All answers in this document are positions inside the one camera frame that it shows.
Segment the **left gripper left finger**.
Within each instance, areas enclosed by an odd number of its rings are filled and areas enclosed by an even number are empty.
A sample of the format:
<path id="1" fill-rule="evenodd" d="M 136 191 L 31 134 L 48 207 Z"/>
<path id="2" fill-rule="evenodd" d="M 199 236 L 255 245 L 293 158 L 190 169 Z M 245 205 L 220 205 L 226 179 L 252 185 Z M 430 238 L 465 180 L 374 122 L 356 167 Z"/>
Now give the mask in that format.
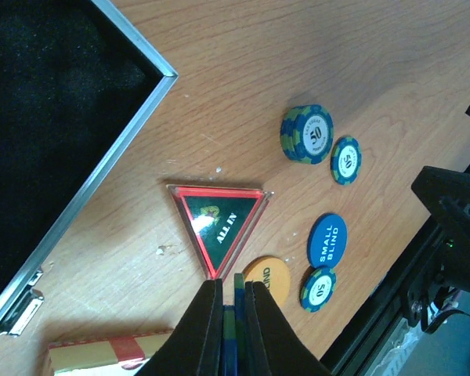
<path id="1" fill-rule="evenodd" d="M 217 375 L 222 324 L 222 281 L 206 280 L 168 340 L 137 374 Z"/>

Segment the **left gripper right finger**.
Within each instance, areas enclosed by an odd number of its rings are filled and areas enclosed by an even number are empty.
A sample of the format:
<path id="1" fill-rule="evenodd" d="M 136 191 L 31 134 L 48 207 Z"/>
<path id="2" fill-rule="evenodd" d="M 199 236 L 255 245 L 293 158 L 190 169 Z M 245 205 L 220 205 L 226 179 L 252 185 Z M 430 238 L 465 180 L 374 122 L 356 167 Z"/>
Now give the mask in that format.
<path id="1" fill-rule="evenodd" d="M 244 289 L 244 338 L 248 375 L 330 375 L 302 344 L 265 285 Z"/>

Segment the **blue green poker chip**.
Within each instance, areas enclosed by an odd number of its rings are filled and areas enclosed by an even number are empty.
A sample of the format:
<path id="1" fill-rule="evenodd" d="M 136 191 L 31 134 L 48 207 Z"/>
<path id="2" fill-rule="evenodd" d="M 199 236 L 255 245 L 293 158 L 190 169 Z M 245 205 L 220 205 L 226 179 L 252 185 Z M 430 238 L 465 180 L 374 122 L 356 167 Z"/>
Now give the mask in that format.
<path id="1" fill-rule="evenodd" d="M 343 136 L 338 139 L 331 154 L 331 175 L 337 184 L 353 183 L 362 165 L 362 152 L 357 139 Z"/>
<path id="2" fill-rule="evenodd" d="M 309 313 L 318 312 L 330 301 L 336 283 L 336 273 L 332 268 L 323 266 L 315 269 L 302 286 L 302 308 Z"/>
<path id="3" fill-rule="evenodd" d="M 244 275 L 234 275 L 232 305 L 223 306 L 221 375 L 245 375 Z"/>

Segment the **blue green chip stack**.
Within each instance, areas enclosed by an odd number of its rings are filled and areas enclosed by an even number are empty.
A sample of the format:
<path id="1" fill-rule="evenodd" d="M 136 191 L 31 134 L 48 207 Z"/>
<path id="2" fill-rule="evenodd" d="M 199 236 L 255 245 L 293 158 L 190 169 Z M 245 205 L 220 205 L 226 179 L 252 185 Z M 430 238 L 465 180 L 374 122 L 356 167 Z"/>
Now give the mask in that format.
<path id="1" fill-rule="evenodd" d="M 334 124 L 320 104 L 292 107 L 280 126 L 280 145 L 293 162 L 318 165 L 329 154 L 334 138 Z"/>

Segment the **aluminium poker case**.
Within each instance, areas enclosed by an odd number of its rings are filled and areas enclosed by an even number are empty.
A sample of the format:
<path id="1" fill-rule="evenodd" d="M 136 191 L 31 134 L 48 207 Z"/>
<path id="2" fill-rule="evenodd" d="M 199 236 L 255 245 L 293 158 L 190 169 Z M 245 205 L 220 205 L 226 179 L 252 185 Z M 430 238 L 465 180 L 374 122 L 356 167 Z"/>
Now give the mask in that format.
<path id="1" fill-rule="evenodd" d="M 177 78 L 113 2 L 0 1 L 0 335 Z"/>

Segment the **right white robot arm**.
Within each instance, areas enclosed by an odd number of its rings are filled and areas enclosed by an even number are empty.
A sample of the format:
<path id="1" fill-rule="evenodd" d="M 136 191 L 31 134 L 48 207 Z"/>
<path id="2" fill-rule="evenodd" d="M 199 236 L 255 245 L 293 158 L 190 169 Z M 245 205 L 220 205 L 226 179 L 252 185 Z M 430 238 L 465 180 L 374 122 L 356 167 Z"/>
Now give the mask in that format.
<path id="1" fill-rule="evenodd" d="M 405 294 L 410 325 L 434 333 L 459 309 L 430 316 L 431 305 L 443 305 L 456 291 L 470 293 L 470 165 L 464 172 L 425 166 L 411 189 L 436 223 L 436 238 L 420 251 Z"/>

